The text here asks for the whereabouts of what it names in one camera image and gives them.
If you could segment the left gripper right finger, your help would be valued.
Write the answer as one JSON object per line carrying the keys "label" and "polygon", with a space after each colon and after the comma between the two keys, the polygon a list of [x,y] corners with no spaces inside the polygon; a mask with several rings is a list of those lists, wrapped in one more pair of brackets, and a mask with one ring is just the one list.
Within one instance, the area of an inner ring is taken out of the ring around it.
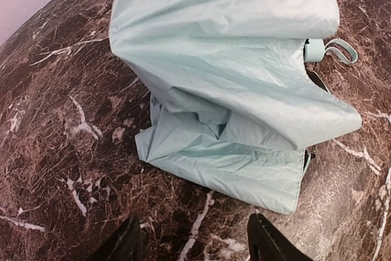
{"label": "left gripper right finger", "polygon": [[247,223],[250,260],[313,261],[301,252],[261,213],[250,215]]}

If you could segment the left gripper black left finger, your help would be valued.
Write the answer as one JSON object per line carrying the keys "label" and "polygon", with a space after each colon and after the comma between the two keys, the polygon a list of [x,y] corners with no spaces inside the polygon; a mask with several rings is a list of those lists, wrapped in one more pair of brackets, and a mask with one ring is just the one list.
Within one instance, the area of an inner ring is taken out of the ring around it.
{"label": "left gripper black left finger", "polygon": [[141,260],[143,239],[136,217],[130,216],[87,260]]}

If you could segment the black and mint umbrella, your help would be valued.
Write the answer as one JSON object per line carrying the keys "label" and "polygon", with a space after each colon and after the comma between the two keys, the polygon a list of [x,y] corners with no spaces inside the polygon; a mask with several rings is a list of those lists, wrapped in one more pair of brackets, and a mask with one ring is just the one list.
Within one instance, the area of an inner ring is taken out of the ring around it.
{"label": "black and mint umbrella", "polygon": [[111,50],[151,93],[139,158],[293,213],[305,150],[362,125],[304,66],[306,41],[339,21],[337,0],[114,0]]}

